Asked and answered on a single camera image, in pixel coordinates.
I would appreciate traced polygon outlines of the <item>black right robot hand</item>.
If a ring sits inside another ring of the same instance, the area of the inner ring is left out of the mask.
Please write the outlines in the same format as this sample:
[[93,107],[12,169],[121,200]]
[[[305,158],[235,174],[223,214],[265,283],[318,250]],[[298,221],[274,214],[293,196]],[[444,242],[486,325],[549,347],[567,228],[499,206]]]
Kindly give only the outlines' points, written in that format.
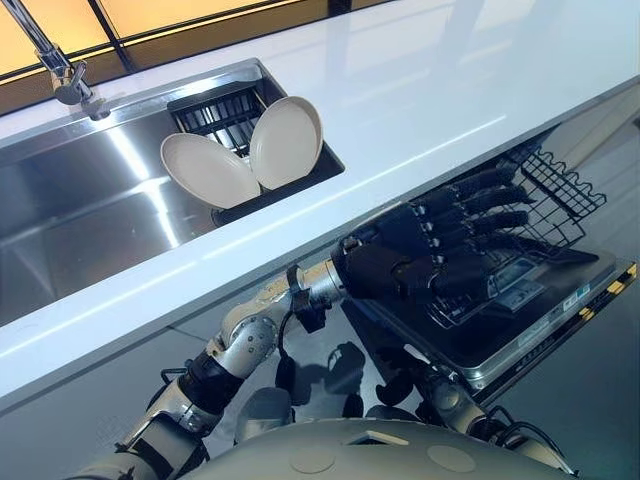
[[416,385],[424,383],[431,366],[405,348],[385,346],[377,350],[378,357],[394,375],[384,385],[376,386],[377,398],[386,406],[404,401]]

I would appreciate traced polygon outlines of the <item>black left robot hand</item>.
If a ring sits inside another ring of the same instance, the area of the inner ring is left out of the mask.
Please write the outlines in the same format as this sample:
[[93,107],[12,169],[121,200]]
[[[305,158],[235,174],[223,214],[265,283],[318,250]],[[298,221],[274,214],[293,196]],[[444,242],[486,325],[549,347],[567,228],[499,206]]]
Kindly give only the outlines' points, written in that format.
[[494,167],[358,226],[332,253],[348,294],[417,304],[490,299],[494,268],[486,255],[502,230],[528,224],[533,202],[514,176],[512,167]]

